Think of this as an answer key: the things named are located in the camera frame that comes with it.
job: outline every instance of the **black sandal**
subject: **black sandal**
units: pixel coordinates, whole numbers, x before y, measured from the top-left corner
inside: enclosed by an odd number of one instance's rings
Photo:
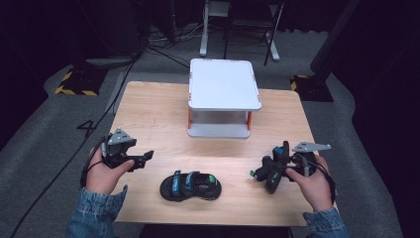
[[[191,197],[204,200],[215,200],[222,193],[222,185],[210,174],[191,172],[182,174],[176,171],[173,176],[165,178],[160,185],[160,195],[169,201],[183,201]]]

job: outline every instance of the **silver metal part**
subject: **silver metal part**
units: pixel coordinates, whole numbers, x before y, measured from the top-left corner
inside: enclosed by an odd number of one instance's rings
[[[330,150],[330,145],[321,145],[310,142],[301,142],[299,145],[291,149],[293,152],[314,152],[314,151],[325,151]]]
[[[132,141],[133,138],[125,133],[121,128],[117,128],[111,138],[108,140],[108,145],[117,145]]]

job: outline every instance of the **handheld controller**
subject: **handheld controller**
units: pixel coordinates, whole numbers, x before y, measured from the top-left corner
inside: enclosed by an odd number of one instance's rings
[[[265,190],[273,194],[277,190],[282,177],[293,181],[285,172],[287,168],[294,169],[305,177],[310,177],[316,170],[316,158],[313,151],[327,149],[331,149],[331,147],[329,145],[324,146],[302,142],[293,148],[295,153],[289,156],[289,143],[284,141],[282,147],[272,149],[272,158],[264,156],[262,158],[262,167],[255,172],[251,171],[250,174],[257,181],[265,180]]]
[[[136,169],[143,169],[146,165],[146,161],[150,160],[154,151],[149,151],[144,153],[142,156],[128,156],[127,151],[129,148],[136,146],[137,140],[125,133],[121,128],[118,128],[114,134],[110,133],[106,138],[102,139],[94,151],[100,146],[102,149],[102,163],[104,163],[110,169],[114,169],[125,163],[129,160],[134,160],[134,165],[128,170],[128,172],[133,172]],[[86,186],[86,178],[89,170],[95,166],[92,165],[89,168],[90,161],[92,158],[89,158],[85,167],[83,168],[80,186]]]

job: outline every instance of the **human hand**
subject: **human hand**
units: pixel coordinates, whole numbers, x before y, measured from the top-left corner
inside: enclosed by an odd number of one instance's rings
[[[117,185],[118,179],[135,163],[133,160],[129,160],[115,169],[110,169],[101,162],[102,150],[98,148],[93,155],[89,168],[95,163],[99,164],[89,170],[86,179],[86,189],[101,194],[110,194]]]
[[[315,155],[316,162],[322,165],[328,172],[327,162],[324,158]],[[314,211],[327,210],[333,207],[331,201],[330,185],[324,174],[318,169],[310,177],[304,177],[293,169],[287,169],[286,173],[297,182],[303,196],[311,204]]]

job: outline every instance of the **denim sleeve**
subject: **denim sleeve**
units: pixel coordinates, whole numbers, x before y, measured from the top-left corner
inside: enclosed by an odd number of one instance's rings
[[[320,212],[305,212],[309,238],[350,238],[349,230],[336,208]]]
[[[112,237],[112,222],[117,218],[127,194],[127,186],[115,195],[99,194],[85,188],[65,229],[65,237]]]

